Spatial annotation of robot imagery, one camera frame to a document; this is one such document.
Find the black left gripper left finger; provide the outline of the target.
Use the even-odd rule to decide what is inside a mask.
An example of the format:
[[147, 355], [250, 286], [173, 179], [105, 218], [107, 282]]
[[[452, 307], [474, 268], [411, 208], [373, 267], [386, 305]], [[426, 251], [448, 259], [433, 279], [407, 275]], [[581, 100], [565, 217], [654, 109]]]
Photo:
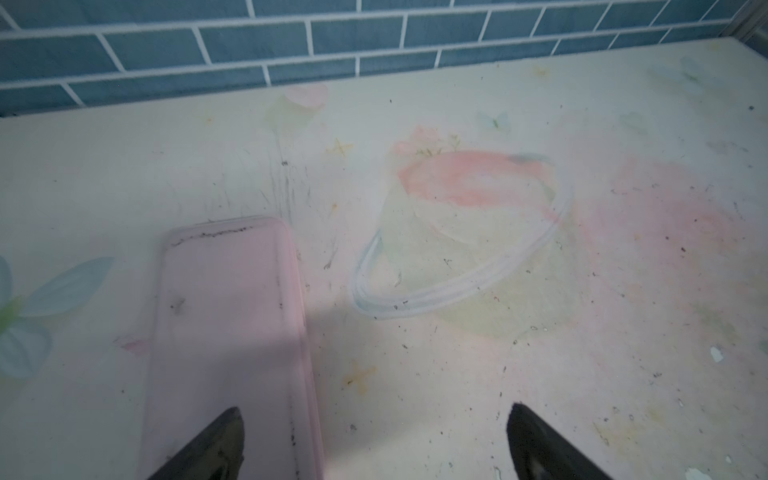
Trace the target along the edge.
[[241, 411], [221, 413], [149, 480], [237, 479], [244, 461], [245, 427]]

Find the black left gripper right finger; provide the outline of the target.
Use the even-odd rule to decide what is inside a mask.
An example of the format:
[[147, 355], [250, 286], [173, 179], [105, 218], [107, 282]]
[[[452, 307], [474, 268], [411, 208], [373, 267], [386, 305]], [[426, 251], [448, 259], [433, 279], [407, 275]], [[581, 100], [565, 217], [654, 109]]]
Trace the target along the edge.
[[514, 403], [506, 435], [519, 479], [611, 480], [532, 409]]

